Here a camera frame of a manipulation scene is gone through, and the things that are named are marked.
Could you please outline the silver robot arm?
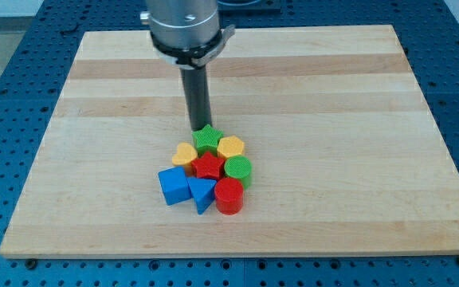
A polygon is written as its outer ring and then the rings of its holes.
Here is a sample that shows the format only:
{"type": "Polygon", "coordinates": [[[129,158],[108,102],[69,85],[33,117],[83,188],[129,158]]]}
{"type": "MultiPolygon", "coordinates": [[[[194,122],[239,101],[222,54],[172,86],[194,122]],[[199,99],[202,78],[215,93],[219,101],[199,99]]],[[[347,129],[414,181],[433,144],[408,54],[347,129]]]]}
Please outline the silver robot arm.
{"type": "Polygon", "coordinates": [[[140,21],[149,27],[156,53],[180,69],[201,69],[235,34],[222,28],[216,0],[146,0],[140,21]]]}

